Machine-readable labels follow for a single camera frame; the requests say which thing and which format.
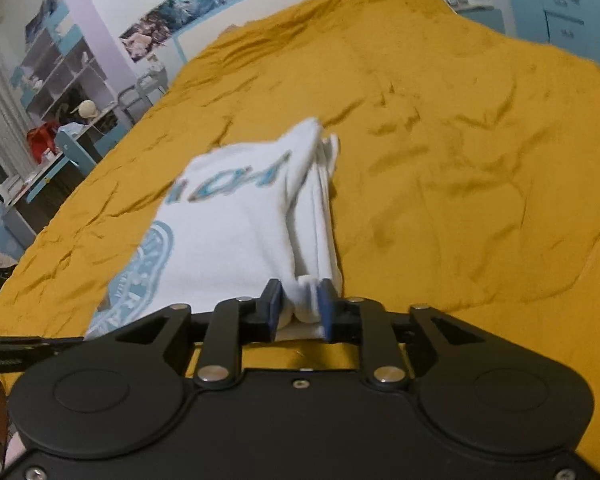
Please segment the grey metal rack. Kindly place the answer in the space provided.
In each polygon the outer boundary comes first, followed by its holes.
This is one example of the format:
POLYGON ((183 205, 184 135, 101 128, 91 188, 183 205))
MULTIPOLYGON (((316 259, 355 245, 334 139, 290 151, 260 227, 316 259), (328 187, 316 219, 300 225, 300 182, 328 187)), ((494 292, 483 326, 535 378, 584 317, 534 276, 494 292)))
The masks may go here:
POLYGON ((168 83, 169 79, 165 68, 148 70, 146 74, 137 78, 135 84, 118 94, 118 109, 132 125, 135 125, 146 110, 154 106, 150 96, 154 92, 159 92, 164 96, 168 91, 168 83))

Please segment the white long-sleeve printed shirt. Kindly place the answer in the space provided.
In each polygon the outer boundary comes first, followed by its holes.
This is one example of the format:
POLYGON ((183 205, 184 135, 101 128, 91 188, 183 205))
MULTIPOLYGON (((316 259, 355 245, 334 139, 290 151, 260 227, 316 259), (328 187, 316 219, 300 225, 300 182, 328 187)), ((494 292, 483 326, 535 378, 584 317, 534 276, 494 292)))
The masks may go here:
POLYGON ((237 143, 193 158, 175 179, 87 327, 104 336, 171 304, 208 313, 232 298, 283 286, 280 340, 324 335, 317 286, 342 277, 330 185, 339 154, 308 118, 271 142, 237 143))

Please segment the blue desk chair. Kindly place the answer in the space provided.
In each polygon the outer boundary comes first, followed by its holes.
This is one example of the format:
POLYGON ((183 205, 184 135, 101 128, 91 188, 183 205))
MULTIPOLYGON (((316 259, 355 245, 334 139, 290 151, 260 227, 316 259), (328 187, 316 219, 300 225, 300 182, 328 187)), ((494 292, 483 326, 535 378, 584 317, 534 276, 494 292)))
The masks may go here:
POLYGON ((109 131, 102 132, 96 125, 72 122, 59 127, 55 144, 80 174, 86 177, 127 132, 125 125, 116 125, 109 131))

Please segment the blue nightstand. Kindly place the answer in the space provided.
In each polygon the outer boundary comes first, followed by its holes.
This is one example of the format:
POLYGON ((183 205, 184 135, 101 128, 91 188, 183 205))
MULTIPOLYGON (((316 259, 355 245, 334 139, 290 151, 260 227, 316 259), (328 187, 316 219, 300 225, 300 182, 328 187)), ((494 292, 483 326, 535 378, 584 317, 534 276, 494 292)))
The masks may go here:
POLYGON ((489 27, 504 34, 505 24, 502 11, 488 4, 472 3, 469 0, 444 0, 446 4, 458 15, 464 16, 473 22, 489 27))

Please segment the blue white desk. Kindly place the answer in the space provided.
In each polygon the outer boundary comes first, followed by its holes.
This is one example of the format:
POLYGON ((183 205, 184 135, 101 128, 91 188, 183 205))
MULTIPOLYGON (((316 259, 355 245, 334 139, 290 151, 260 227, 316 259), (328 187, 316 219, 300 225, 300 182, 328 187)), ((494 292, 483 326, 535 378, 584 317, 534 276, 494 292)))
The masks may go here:
MULTIPOLYGON (((116 125, 128 124, 118 117, 117 103, 103 108, 97 118, 79 125, 96 125, 107 132, 116 125)), ((33 244, 58 211, 61 204, 84 178, 60 149, 46 151, 43 161, 27 177, 10 177, 0 185, 0 252, 17 258, 33 244)))

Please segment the mustard yellow quilt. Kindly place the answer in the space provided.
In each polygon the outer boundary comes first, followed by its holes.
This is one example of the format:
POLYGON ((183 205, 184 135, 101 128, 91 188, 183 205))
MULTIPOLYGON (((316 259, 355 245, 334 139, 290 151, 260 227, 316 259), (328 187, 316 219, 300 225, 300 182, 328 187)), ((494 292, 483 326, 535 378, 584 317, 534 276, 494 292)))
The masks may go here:
POLYGON ((84 333, 193 157, 308 117, 340 140, 346 293, 430 304, 574 368, 600 470, 600 66, 442 0, 306 0, 224 32, 26 251, 0 336, 84 333))

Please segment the anime wall posters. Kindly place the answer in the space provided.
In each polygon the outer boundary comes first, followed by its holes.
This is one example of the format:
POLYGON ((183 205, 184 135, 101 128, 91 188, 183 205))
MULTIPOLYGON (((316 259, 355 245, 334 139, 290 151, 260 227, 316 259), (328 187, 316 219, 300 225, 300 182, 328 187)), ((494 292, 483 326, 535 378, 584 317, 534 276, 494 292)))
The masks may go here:
POLYGON ((137 63, 185 26, 230 1, 164 0, 122 32, 119 39, 130 59, 137 63))

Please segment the round beige lamp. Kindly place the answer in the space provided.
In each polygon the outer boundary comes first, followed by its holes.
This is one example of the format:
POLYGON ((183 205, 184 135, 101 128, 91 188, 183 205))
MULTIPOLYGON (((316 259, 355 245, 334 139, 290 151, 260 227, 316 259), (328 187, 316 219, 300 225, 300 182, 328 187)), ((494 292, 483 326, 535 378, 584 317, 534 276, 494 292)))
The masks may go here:
POLYGON ((90 122, 91 120, 97 118, 99 115, 97 105, 92 100, 82 101, 76 109, 76 112, 82 119, 86 120, 87 122, 90 122))

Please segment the grey window curtain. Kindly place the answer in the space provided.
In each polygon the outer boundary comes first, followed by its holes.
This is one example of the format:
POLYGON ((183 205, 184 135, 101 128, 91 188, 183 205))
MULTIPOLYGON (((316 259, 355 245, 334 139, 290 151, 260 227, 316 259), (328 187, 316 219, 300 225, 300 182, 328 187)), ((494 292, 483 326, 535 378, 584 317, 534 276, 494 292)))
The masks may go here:
POLYGON ((26 140, 32 128, 29 116, 14 95, 0 51, 0 165, 9 176, 27 177, 35 168, 26 140))

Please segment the white blue wall shelf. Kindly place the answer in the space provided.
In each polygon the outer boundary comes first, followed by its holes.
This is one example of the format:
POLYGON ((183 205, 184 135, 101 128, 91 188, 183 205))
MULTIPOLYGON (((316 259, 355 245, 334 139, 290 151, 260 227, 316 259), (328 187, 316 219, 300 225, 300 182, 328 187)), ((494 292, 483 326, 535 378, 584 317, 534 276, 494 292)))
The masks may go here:
POLYGON ((70 93, 102 110, 135 81, 92 0, 43 0, 26 27, 26 54, 12 73, 21 105, 37 124, 55 119, 70 93))

